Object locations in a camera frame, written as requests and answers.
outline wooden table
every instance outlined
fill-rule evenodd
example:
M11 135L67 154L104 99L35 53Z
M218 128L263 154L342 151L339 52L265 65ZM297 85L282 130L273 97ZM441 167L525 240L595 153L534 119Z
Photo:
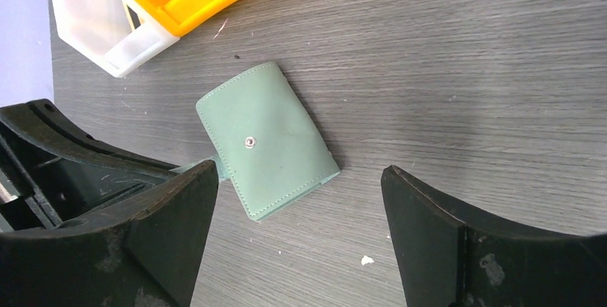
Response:
M223 183L192 305L403 306L390 164L512 220L607 231L606 20L607 0L242 0L125 79L53 33L56 102L184 164L214 153L195 102L277 61L343 172L261 223Z

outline white container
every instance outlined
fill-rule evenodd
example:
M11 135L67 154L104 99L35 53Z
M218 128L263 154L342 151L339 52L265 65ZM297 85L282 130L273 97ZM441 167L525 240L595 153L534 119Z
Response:
M114 77L124 77L179 40L141 8L131 30L122 0L52 0L59 38Z

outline snap button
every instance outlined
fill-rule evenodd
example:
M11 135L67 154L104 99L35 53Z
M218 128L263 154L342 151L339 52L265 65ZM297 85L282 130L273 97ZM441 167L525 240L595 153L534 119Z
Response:
M245 139L245 147L247 147L247 148L253 148L253 146L255 146L255 138L254 137L247 137Z

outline purple surface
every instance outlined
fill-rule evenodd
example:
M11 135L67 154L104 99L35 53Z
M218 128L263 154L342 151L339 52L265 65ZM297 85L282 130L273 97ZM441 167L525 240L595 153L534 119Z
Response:
M53 100L48 0L0 0L0 107Z

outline leather pouch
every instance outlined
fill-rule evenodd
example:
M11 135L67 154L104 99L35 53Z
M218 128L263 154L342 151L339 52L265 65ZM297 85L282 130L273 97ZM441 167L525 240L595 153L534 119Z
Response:
M249 218L261 220L339 174L339 167L281 69L259 65L196 104Z

